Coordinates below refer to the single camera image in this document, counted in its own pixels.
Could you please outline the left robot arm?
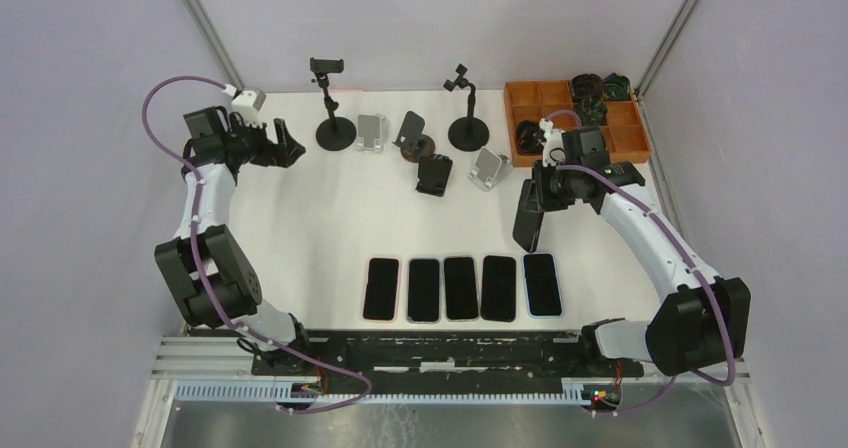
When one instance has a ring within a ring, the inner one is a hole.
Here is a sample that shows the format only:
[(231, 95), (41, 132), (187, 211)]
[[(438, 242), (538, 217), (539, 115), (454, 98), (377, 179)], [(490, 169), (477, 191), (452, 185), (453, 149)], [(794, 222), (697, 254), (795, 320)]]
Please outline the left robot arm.
[(227, 327), (241, 346), (290, 375), (306, 373), (314, 349), (297, 318), (264, 299), (259, 277), (227, 226), (242, 166), (288, 168), (305, 147), (276, 118), (276, 137), (266, 124), (250, 127), (214, 106), (184, 117), (190, 137), (178, 159), (187, 200), (173, 239), (158, 245), (155, 262), (184, 321), (192, 328)]

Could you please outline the pink case phone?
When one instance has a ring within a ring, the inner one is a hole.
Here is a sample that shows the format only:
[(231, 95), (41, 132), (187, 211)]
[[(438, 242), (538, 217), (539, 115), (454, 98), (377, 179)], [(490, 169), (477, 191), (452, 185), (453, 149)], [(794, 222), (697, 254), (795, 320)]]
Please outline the pink case phone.
[(400, 261), (372, 258), (368, 262), (362, 317), (388, 322), (396, 318)]

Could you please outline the clear case phone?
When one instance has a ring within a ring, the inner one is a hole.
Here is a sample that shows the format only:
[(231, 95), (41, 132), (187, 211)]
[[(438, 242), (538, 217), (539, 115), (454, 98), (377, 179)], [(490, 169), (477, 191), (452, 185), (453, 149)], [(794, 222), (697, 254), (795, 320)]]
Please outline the clear case phone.
[(440, 311), (440, 261), (412, 259), (407, 276), (407, 320), (411, 323), (436, 323)]

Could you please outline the tall black phone stand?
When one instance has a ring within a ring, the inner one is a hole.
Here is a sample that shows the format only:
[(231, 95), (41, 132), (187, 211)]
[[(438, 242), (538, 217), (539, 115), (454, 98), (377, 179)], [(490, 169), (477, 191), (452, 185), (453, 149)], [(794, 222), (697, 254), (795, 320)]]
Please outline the tall black phone stand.
[(475, 116), (477, 88), (474, 83), (467, 79), (467, 71), (468, 69), (463, 64), (458, 64), (455, 69), (456, 77), (453, 80), (446, 79), (443, 84), (443, 88), (448, 92), (453, 92), (456, 89), (469, 89), (466, 114), (450, 125), (448, 139), (451, 145), (460, 151), (475, 152), (488, 143), (490, 131), (487, 124)]
[(323, 103), (327, 111), (327, 118), (316, 129), (316, 141), (326, 151), (338, 152), (344, 150), (355, 141), (357, 128), (350, 119), (336, 115), (339, 103), (329, 93), (329, 75), (341, 74), (344, 71), (344, 60), (312, 57), (309, 60), (309, 66), (314, 75), (312, 82), (316, 83), (322, 90)]

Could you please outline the black phone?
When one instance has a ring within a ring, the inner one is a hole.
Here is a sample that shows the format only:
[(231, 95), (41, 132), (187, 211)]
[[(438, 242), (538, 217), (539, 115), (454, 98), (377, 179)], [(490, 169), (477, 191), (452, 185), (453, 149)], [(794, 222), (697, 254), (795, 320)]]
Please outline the black phone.
[(451, 321), (467, 321), (479, 316), (477, 279), (471, 257), (448, 257), (443, 263), (446, 316)]
[(513, 241), (526, 253), (535, 253), (544, 214), (537, 210), (535, 183), (526, 179), (521, 186), (512, 228)]
[(516, 317), (516, 260), (489, 255), (483, 260), (480, 314), (484, 320), (510, 323)]

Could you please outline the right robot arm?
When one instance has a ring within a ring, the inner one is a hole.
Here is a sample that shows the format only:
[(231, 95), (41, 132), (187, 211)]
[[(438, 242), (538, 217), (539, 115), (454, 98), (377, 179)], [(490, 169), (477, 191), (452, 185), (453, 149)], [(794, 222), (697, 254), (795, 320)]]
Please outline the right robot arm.
[(653, 364), (672, 377), (684, 373), (720, 386), (737, 377), (751, 292), (699, 257), (671, 226), (630, 162), (614, 162), (597, 127), (562, 131), (543, 118), (543, 145), (532, 167), (529, 211), (550, 213), (584, 202), (624, 240), (650, 278), (660, 306), (648, 321), (608, 319), (587, 325), (577, 350), (580, 368), (602, 376), (618, 359)]

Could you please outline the white case phone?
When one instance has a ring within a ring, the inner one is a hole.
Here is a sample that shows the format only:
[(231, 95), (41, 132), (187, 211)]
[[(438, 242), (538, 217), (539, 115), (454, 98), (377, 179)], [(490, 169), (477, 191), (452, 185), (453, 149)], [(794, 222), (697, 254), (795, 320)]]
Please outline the white case phone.
[(563, 302), (553, 256), (547, 253), (527, 254), (522, 263), (530, 315), (561, 316)]

